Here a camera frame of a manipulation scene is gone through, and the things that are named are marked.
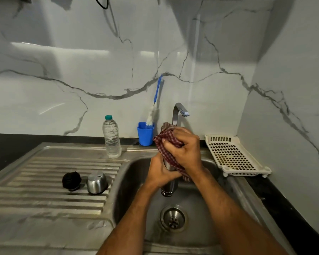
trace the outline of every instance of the ribbed metal drainboard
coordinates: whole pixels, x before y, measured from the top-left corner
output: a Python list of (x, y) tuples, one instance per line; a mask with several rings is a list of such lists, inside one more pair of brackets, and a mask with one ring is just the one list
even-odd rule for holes
[[(120, 166), (101, 159), (34, 157), (0, 183), (0, 211), (100, 215)], [(108, 189), (100, 195), (90, 195), (86, 186), (74, 192), (62, 187), (67, 172), (88, 176), (97, 170), (111, 178)]]

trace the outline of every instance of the drain strainer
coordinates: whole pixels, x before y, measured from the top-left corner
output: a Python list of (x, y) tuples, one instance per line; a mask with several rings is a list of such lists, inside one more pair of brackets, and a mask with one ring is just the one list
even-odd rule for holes
[(179, 205), (167, 206), (161, 211), (162, 226), (173, 233), (183, 231), (187, 225), (187, 215)]

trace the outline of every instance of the person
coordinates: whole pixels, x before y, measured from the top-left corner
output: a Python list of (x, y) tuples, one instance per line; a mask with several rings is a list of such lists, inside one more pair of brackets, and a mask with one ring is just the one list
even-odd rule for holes
[[(173, 132), (184, 146), (176, 148), (164, 139), (163, 145), (185, 168), (199, 189), (212, 216), (224, 254), (287, 255), (273, 236), (242, 210), (202, 166), (199, 137), (182, 127), (175, 127)], [(165, 168), (160, 153), (155, 155), (151, 159), (145, 183), (97, 255), (141, 255), (151, 197), (163, 185), (180, 176), (179, 172), (170, 172)]]

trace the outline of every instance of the blue brush handle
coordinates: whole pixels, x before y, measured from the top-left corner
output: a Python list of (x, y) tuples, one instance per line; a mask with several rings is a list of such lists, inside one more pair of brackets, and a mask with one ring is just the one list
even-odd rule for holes
[(156, 94), (155, 94), (155, 98), (154, 98), (154, 103), (156, 103), (156, 100), (157, 100), (157, 93), (158, 93), (159, 85), (161, 84), (161, 79), (162, 79), (162, 75), (158, 78), (158, 83), (157, 83), (157, 89), (156, 89)]

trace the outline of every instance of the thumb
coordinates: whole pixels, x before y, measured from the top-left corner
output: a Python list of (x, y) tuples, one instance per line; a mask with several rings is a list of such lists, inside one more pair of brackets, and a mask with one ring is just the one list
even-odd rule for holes
[(167, 171), (167, 175), (170, 180), (174, 180), (182, 176), (179, 171)]
[(169, 151), (173, 156), (175, 156), (178, 148), (176, 148), (173, 144), (170, 143), (170, 141), (166, 139), (162, 139), (162, 143), (164, 148)]

